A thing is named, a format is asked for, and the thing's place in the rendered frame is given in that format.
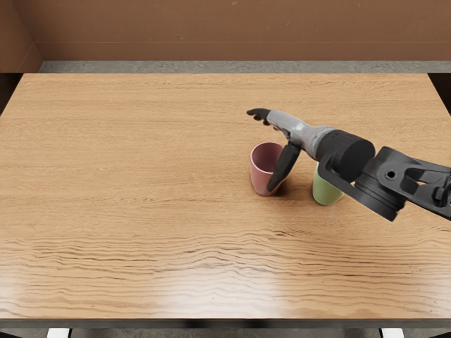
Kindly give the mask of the green cup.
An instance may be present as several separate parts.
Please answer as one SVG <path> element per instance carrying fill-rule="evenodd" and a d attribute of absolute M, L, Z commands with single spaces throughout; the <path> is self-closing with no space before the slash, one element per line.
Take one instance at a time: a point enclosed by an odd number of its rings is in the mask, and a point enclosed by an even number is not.
<path fill-rule="evenodd" d="M 319 175 L 319 164 L 316 164 L 312 182 L 312 196 L 322 206 L 332 206 L 344 197 L 344 193 L 325 181 Z"/>

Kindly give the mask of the pink cup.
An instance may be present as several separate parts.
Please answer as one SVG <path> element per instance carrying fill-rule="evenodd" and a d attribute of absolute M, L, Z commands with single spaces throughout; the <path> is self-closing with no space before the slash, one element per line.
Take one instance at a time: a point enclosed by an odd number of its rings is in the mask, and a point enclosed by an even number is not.
<path fill-rule="evenodd" d="M 271 196 L 277 192 L 278 187 L 270 192 L 267 185 L 282 150 L 283 145 L 276 142 L 262 142 L 252 149 L 249 156 L 249 175 L 252 188 L 256 194 Z"/>

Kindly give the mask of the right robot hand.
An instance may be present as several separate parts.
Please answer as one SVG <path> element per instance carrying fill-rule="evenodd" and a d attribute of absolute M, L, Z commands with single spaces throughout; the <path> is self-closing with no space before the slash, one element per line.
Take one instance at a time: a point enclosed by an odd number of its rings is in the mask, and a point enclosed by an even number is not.
<path fill-rule="evenodd" d="M 273 129 L 283 133 L 288 143 L 283 147 L 276 162 L 273 174 L 266 189 L 272 192 L 278 187 L 293 169 L 301 151 L 316 160 L 316 151 L 320 141 L 333 128 L 327 125 L 310 125 L 288 113 L 266 108 L 253 108 L 247 115 L 264 125 L 271 125 Z"/>

